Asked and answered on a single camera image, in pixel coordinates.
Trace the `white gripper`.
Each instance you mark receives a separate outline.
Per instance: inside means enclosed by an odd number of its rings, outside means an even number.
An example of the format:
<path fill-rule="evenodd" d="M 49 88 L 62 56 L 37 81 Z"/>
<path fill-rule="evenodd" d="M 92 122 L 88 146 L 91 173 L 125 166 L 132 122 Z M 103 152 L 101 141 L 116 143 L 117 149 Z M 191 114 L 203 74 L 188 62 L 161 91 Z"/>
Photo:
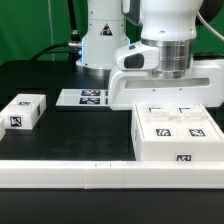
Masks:
<path fill-rule="evenodd" d="M 219 107 L 224 103 L 224 63 L 194 63 L 177 79 L 154 78 L 151 71 L 112 70 L 108 104 L 113 110 L 131 110 L 133 104 L 202 104 Z"/>

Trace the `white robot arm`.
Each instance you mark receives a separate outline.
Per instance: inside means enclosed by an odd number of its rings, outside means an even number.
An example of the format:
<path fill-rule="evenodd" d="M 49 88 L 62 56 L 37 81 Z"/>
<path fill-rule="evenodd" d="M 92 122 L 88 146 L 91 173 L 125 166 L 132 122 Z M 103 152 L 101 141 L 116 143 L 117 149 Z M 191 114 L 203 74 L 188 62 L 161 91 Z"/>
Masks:
<path fill-rule="evenodd" d="M 110 72 L 108 104 L 224 104 L 224 59 L 193 58 L 203 0 L 89 0 L 85 71 Z"/>

